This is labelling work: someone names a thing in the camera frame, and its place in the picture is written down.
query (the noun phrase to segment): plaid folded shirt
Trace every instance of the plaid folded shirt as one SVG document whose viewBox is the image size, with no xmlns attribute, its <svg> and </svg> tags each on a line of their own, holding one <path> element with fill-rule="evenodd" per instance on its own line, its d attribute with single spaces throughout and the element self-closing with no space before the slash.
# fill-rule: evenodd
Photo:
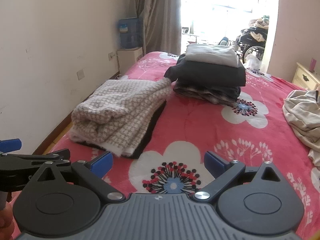
<svg viewBox="0 0 320 240">
<path fill-rule="evenodd" d="M 196 85 L 191 85 L 187 83 L 182 83 L 177 80 L 173 91 L 177 94 L 197 98 L 201 100 L 207 100 L 212 104 L 223 104 L 232 106 L 236 101 L 238 96 L 240 95 L 240 87 L 236 88 L 223 88 L 223 87 L 216 87 L 218 90 L 215 89 L 207 89 L 205 87 L 200 87 Z"/>
</svg>

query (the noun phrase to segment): plastic bag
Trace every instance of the plastic bag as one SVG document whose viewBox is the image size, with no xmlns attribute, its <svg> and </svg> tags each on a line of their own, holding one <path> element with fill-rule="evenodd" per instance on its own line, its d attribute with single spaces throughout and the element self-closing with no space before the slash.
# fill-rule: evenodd
<svg viewBox="0 0 320 240">
<path fill-rule="evenodd" d="M 262 66 L 262 62 L 256 56 L 249 54 L 245 59 L 246 59 L 246 62 L 244 64 L 245 68 L 260 70 Z"/>
</svg>

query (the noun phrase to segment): white folded shirt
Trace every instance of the white folded shirt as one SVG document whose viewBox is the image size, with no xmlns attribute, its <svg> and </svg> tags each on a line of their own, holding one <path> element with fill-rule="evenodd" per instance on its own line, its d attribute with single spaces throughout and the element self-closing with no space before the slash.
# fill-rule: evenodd
<svg viewBox="0 0 320 240">
<path fill-rule="evenodd" d="M 185 60 L 238 67 L 236 46 L 193 43 L 187 46 Z"/>
</svg>

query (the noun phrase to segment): knitted blanket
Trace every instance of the knitted blanket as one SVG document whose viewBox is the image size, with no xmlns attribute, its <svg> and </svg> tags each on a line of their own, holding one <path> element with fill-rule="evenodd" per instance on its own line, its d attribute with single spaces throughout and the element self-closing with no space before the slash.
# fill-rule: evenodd
<svg viewBox="0 0 320 240">
<path fill-rule="evenodd" d="M 70 138 L 130 156 L 171 91 L 168 78 L 156 82 L 107 80 L 72 112 Z"/>
</svg>

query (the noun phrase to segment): metal screw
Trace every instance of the metal screw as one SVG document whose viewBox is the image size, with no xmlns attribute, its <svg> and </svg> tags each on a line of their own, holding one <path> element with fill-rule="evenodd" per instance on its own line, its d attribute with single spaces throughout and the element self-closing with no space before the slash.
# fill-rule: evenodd
<svg viewBox="0 0 320 240">
<path fill-rule="evenodd" d="M 210 194 L 205 191 L 198 191 L 195 193 L 195 198 L 197 199 L 208 199 L 210 197 Z"/>
<path fill-rule="evenodd" d="M 123 195 L 120 192 L 111 192 L 107 195 L 107 197 L 111 200 L 120 200 L 123 198 Z"/>
</svg>

